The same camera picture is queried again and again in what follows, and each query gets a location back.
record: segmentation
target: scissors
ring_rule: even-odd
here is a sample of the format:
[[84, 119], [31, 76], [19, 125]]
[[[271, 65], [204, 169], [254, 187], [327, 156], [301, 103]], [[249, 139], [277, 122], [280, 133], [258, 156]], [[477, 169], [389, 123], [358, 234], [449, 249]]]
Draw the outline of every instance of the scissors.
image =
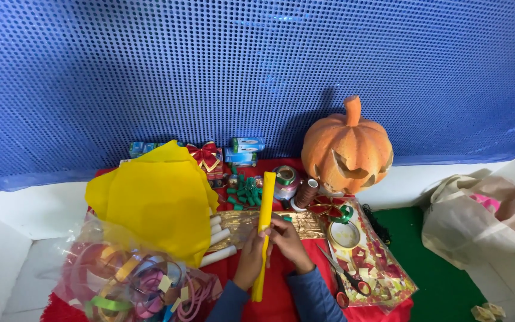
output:
[[[360, 281], [360, 280], [353, 278], [353, 276], [351, 276], [351, 274], [349, 274], [348, 272], [345, 272], [345, 270], [343, 270], [339, 266], [339, 264], [337, 264], [336, 260], [332, 259], [329, 255], [327, 255], [327, 253], [321, 248], [321, 246], [317, 245], [317, 247], [319, 248], [319, 250], [321, 250], [323, 255], [325, 255], [325, 258], [327, 258], [327, 260], [329, 261], [331, 266], [333, 266], [333, 268], [335, 269], [335, 279], [337, 280], [337, 294], [335, 295], [335, 299], [337, 300], [337, 304], [339, 304], [339, 307], [344, 308], [344, 307], [342, 307], [342, 305], [345, 305], [345, 304], [347, 304], [347, 305], [345, 305], [345, 307], [347, 307], [348, 303], [349, 303], [349, 298], [347, 297], [347, 294], [345, 293], [345, 285], [343, 284], [343, 280], [341, 280], [341, 274], [345, 275], [345, 278], [347, 279], [347, 281], [349, 281], [349, 283], [351, 283], [351, 286], [359, 294], [361, 294], [363, 296], [371, 295], [371, 287], [368, 285], [367, 282]], [[331, 245], [329, 245], [329, 251], [331, 252], [331, 254], [333, 254]]]

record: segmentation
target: black wire bundle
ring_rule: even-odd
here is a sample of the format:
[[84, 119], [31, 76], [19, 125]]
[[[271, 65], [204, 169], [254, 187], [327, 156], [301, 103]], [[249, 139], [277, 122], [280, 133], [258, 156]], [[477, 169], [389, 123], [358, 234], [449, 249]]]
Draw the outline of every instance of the black wire bundle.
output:
[[375, 216], [373, 216], [373, 211], [366, 203], [363, 205], [363, 212], [365, 213], [365, 216], [367, 216], [368, 222], [373, 227], [373, 230], [375, 230], [376, 235], [379, 236], [385, 245], [391, 245], [391, 235], [389, 234], [388, 228], [383, 227], [376, 220]]

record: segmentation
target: jack-o'-lantern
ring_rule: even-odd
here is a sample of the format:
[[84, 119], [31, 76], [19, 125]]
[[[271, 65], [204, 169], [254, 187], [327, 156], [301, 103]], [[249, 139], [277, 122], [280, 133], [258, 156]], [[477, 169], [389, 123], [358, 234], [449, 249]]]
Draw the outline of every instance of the jack-o'-lantern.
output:
[[329, 115], [309, 128], [301, 159], [306, 172], [330, 193], [355, 194], [387, 175], [393, 146], [379, 123], [361, 116], [359, 96], [343, 104], [346, 115]]

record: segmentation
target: brown thread spool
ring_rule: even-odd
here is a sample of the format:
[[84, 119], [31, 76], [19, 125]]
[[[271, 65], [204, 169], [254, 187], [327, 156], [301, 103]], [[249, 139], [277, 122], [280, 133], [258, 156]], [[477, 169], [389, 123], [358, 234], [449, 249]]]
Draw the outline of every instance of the brown thread spool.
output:
[[295, 211], [305, 211], [305, 207], [313, 201], [318, 191], [319, 182], [315, 179], [307, 180], [301, 184], [297, 190], [297, 194], [291, 199], [291, 206], [294, 207]]

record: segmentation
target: gold paper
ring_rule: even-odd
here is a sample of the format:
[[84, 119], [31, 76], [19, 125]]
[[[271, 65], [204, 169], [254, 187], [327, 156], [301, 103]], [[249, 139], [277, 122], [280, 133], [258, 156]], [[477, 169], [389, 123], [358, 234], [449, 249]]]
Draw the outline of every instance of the gold paper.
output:
[[[319, 217], [312, 214], [310, 211], [303, 213], [296, 213], [294, 211], [275, 211], [274, 213], [280, 216], [290, 216], [292, 223], [297, 230], [300, 239], [310, 238], [325, 238], [325, 227], [319, 224]], [[221, 216], [222, 222], [220, 226], [222, 229], [229, 228], [232, 235], [220, 241], [217, 244], [211, 245], [208, 252], [216, 252], [224, 249], [229, 245], [235, 245], [237, 249], [241, 249], [252, 230], [252, 219], [259, 218], [259, 211], [252, 210], [227, 210], [218, 211], [217, 216]]]

